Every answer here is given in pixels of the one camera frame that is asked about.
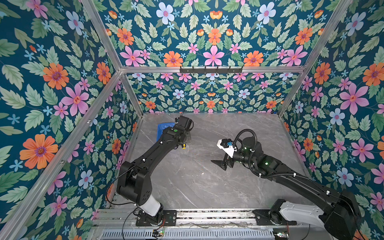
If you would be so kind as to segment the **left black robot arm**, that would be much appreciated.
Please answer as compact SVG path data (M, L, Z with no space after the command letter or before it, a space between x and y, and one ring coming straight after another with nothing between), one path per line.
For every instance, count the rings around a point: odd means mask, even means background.
M144 154L133 162L124 162L121 165L117 194L139 207L144 212L144 219L153 226L163 223L164 207L152 195L152 173L169 152L179 146L186 146L193 127L194 122L190 118L176 118L175 125L165 128L157 142Z

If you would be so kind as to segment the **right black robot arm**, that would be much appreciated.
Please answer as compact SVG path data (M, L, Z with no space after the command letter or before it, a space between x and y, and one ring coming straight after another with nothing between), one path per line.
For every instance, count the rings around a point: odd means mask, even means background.
M218 140L217 146L225 156L213 163L223 170L240 163L256 177L283 185L312 202L312 205L296 205L283 199L276 200L269 215L273 223L280 224L283 220L304 222L322 227L337 240L354 239L362 216L353 193L348 190L338 192L314 182L282 161L266 155L251 129L240 131L234 140Z

